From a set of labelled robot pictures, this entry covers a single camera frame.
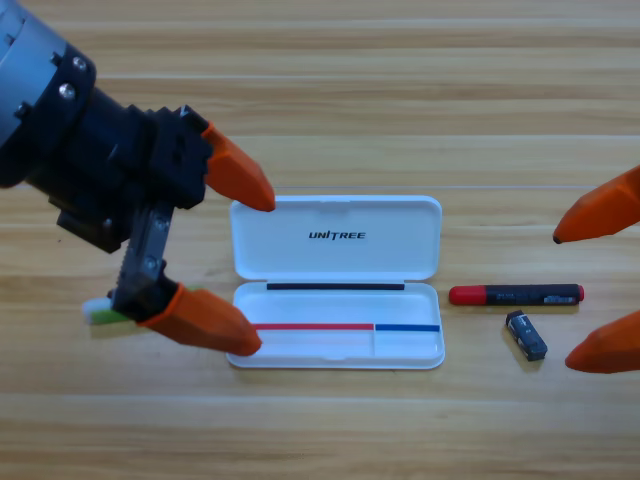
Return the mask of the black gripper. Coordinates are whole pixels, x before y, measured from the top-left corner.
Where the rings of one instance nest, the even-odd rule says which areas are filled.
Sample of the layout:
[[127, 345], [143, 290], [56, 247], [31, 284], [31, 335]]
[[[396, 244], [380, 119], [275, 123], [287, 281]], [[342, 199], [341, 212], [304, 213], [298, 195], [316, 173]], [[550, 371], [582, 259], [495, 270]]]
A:
[[275, 209], [260, 165], [212, 122], [206, 127], [188, 106], [142, 111], [96, 91], [62, 144], [27, 177], [59, 209], [60, 227], [107, 253], [127, 248], [111, 298], [134, 321], [161, 313], [177, 292], [163, 259], [172, 215], [203, 200], [206, 173], [218, 194]]

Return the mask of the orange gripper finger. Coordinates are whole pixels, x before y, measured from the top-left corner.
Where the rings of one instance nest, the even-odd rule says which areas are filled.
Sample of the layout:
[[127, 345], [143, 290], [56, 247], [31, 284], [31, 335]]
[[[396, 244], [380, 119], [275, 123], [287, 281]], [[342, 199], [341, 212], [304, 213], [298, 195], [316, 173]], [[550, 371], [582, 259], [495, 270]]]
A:
[[580, 197], [553, 233], [556, 244], [614, 235], [639, 222], [639, 167]]
[[250, 356], [262, 346], [255, 327], [231, 303], [205, 289], [178, 284], [160, 313], [139, 323], [179, 344]]
[[639, 370], [639, 312], [608, 323], [581, 342], [565, 365], [586, 373], [612, 374]]

